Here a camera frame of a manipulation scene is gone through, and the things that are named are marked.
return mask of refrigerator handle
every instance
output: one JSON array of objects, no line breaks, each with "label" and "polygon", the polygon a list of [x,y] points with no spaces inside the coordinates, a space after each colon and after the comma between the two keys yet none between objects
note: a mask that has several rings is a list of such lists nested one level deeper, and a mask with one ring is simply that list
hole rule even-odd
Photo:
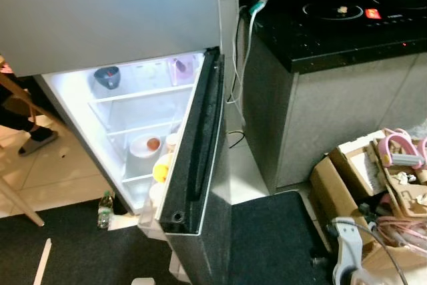
[{"label": "refrigerator handle", "polygon": [[189,179],[189,200],[200,199],[201,192],[203,190],[203,183],[205,180],[207,168],[210,164],[209,159],[212,157],[214,152],[214,144],[216,141],[216,131],[214,130],[216,124],[219,122],[221,115],[221,107],[223,97],[222,94],[223,77],[224,72],[224,55],[219,55],[218,59],[214,61],[212,73],[218,73],[219,77],[211,75],[210,79],[221,79],[216,85],[211,84],[208,86],[207,93],[203,99],[201,107],[201,114],[203,115],[201,121],[197,126],[195,135],[195,146],[191,153],[190,172],[195,173]]}]

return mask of water bottle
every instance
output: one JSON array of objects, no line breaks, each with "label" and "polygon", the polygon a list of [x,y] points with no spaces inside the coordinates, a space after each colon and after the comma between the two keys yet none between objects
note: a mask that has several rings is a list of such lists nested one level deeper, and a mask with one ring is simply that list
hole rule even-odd
[{"label": "water bottle", "polygon": [[108,228],[109,219],[113,215],[113,198],[109,191],[104,193],[104,196],[99,201],[98,206],[98,227]]}]

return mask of red light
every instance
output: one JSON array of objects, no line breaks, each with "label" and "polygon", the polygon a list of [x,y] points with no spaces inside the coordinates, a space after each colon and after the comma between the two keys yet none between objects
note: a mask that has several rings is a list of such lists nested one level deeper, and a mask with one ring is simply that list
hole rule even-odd
[{"label": "red light", "polygon": [[381,19],[380,13],[377,9],[365,9],[365,15],[369,19]]}]

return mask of slipper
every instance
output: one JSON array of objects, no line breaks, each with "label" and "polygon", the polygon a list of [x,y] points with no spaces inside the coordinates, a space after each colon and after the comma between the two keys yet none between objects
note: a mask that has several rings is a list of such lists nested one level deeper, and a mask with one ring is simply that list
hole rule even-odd
[{"label": "slipper", "polygon": [[18,155],[20,155],[20,156],[27,156],[27,155],[35,152],[39,148],[43,147],[44,145],[47,145],[51,141],[54,141],[57,138],[58,138],[58,132],[54,131],[54,130],[52,131],[52,134],[48,138],[46,138],[46,139],[44,139],[42,141],[36,141],[36,140],[34,140],[32,138],[29,138],[22,145],[22,147],[19,149]]}]

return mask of black mat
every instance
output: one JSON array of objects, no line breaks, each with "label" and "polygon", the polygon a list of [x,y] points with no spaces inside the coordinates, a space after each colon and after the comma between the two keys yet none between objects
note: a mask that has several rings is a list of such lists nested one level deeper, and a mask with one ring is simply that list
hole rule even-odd
[{"label": "black mat", "polygon": [[324,245],[297,192],[233,206],[233,285],[332,284],[332,271],[311,267]]},{"label": "black mat", "polygon": [[42,285],[130,285],[137,277],[156,284],[185,284],[169,273],[166,242],[146,238],[138,227],[98,230],[98,201],[39,212],[45,226],[24,215],[0,220],[0,284],[34,282],[46,239],[52,249]]}]

